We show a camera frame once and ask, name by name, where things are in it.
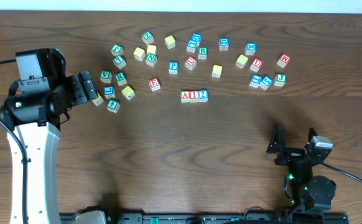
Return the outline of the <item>blue 2 block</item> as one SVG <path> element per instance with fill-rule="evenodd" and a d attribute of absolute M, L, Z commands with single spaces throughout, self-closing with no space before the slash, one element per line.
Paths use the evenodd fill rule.
<path fill-rule="evenodd" d="M 199 90 L 199 102 L 207 102 L 208 101 L 208 90 Z"/>

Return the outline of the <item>red I block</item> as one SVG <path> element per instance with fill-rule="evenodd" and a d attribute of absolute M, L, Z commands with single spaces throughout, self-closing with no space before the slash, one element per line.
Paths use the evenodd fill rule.
<path fill-rule="evenodd" d="M 190 102 L 191 103 L 198 103 L 199 102 L 199 91 L 198 90 L 192 90 L 190 91 Z"/>

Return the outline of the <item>red A block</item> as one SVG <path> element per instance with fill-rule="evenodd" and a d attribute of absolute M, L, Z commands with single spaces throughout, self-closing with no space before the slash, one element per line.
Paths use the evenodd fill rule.
<path fill-rule="evenodd" d="M 180 99 L 181 99 L 182 103 L 189 103 L 190 102 L 190 91 L 182 90 L 180 92 Z"/>

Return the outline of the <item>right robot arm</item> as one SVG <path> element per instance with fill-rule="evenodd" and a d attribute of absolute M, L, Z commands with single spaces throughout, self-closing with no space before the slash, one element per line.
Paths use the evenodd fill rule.
<path fill-rule="evenodd" d="M 308 141 L 303 148 L 289 147 L 282 128 L 274 126 L 266 152 L 277 156 L 274 159 L 276 165 L 287 166 L 284 192 L 292 200 L 292 208 L 285 209 L 283 221 L 325 222 L 325 212 L 332 207 L 336 183 L 322 175 L 314 176 L 312 167 L 321 164 L 332 149 L 329 138 L 319 136 L 314 128 L 309 129 Z"/>

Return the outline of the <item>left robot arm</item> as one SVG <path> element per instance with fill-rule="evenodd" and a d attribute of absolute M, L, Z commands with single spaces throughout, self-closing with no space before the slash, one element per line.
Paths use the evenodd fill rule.
<path fill-rule="evenodd" d="M 87 71 L 16 80 L 1 108 L 12 158 L 11 223 L 61 223 L 56 158 L 60 117 L 97 99 Z"/>

